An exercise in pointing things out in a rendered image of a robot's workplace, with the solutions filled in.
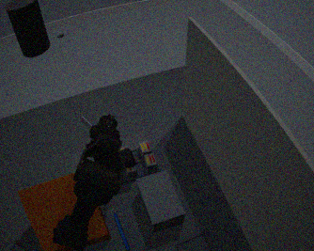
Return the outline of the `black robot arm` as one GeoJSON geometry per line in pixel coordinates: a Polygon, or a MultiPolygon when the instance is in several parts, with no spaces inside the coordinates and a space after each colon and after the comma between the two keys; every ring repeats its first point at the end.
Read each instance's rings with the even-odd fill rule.
{"type": "Polygon", "coordinates": [[[125,163],[120,152],[122,142],[117,130],[115,116],[100,117],[98,126],[92,126],[73,180],[73,192],[77,195],[71,215],[66,214],[54,228],[53,243],[78,251],[84,250],[87,243],[88,222],[97,206],[106,205],[118,194],[122,185],[125,163]],[[113,157],[114,168],[88,160],[106,161],[113,157]],[[83,161],[83,162],[82,162],[83,161]]]}

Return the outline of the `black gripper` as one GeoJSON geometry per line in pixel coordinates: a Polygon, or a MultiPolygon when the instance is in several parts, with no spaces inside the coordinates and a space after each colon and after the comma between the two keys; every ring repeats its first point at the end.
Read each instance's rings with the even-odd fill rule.
{"type": "MultiPolygon", "coordinates": [[[[135,165],[135,160],[134,157],[132,155],[132,152],[129,149],[122,149],[121,151],[124,163],[125,163],[125,169],[131,168],[135,165]]],[[[104,161],[97,161],[94,159],[94,161],[98,164],[101,165],[106,165],[109,166],[111,168],[114,168],[113,162],[112,162],[112,157],[109,156],[108,160],[104,160],[104,161]]]]}

